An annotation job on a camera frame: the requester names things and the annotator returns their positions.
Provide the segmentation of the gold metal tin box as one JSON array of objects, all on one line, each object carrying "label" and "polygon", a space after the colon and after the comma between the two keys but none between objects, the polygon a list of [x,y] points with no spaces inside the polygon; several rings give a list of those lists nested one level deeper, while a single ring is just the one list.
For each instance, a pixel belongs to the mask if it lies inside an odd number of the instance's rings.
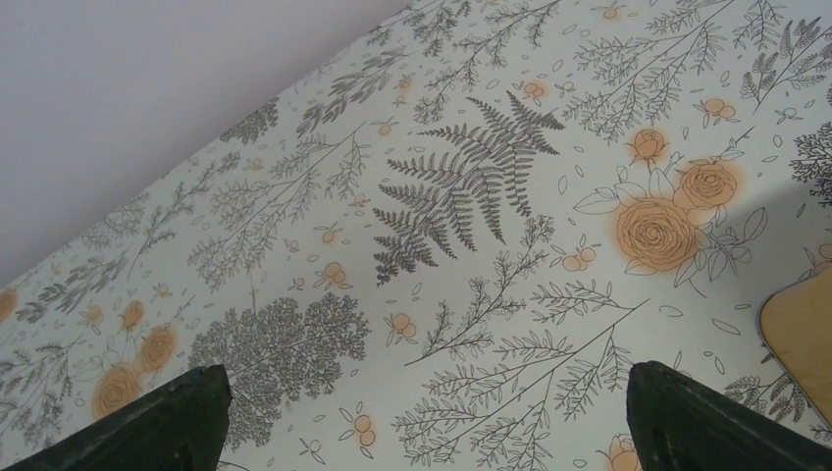
[{"label": "gold metal tin box", "polygon": [[827,424],[831,424],[831,271],[769,295],[758,311],[764,344]]}]

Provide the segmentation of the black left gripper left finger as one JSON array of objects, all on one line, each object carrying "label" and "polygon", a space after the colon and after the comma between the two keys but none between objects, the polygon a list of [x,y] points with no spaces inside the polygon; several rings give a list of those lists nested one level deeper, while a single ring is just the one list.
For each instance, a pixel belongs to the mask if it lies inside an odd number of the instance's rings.
[{"label": "black left gripper left finger", "polygon": [[230,426],[224,365],[194,368],[10,470],[215,470]]}]

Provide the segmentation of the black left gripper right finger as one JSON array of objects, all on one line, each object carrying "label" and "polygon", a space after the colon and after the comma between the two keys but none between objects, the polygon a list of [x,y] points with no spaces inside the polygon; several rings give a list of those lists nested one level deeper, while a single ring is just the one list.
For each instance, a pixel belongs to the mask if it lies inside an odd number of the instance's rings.
[{"label": "black left gripper right finger", "polygon": [[831,449],[658,361],[629,372],[627,424],[644,470],[829,470]]}]

